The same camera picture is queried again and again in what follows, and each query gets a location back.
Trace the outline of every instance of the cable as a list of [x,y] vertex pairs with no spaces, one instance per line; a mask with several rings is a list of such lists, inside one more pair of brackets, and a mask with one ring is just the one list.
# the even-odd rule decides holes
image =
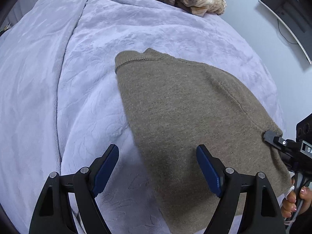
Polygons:
[[[277,26],[278,26],[278,30],[280,31],[280,21],[277,19]],[[282,35],[283,36],[283,38],[288,42],[288,43],[290,43],[290,44],[293,44],[293,45],[299,45],[298,43],[292,43],[292,42],[290,42],[290,41],[288,41],[286,38],[285,38],[285,36],[280,32],[280,35]]]

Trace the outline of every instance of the wall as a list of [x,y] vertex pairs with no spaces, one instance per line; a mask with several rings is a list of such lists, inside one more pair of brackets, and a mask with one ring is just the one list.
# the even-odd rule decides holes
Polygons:
[[[284,138],[295,139],[296,124],[312,113],[312,66],[299,45],[281,36],[277,18],[258,0],[226,0],[221,16],[256,51],[271,73],[284,112],[287,131]],[[280,30],[295,43],[280,23]]]

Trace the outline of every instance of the painted fingernail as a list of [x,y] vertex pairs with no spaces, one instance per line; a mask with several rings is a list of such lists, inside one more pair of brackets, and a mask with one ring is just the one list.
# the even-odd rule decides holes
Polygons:
[[306,194],[307,194],[307,188],[306,188],[306,187],[303,187],[303,188],[300,190],[300,193],[303,194],[303,195],[306,195]]

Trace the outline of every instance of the human hand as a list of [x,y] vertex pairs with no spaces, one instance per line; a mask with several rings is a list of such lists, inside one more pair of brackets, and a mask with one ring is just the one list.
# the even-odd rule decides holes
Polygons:
[[[302,204],[302,207],[300,209],[299,215],[306,212],[309,207],[312,206],[312,190],[310,190],[308,187],[302,187],[300,190],[300,198],[304,199],[304,202]],[[283,199],[282,202],[282,216],[285,218],[291,217],[292,212],[296,212],[296,194],[294,191],[291,191],[289,195],[287,195],[287,198]]]

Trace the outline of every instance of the bedspread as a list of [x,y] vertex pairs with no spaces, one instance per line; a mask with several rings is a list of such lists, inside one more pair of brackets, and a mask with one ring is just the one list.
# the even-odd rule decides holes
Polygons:
[[120,159],[96,201],[112,233],[169,234],[114,72],[120,51],[147,48],[228,71],[284,129],[269,72],[219,16],[155,0],[39,0],[0,38],[0,203],[21,234],[49,173],[74,173],[111,143]]

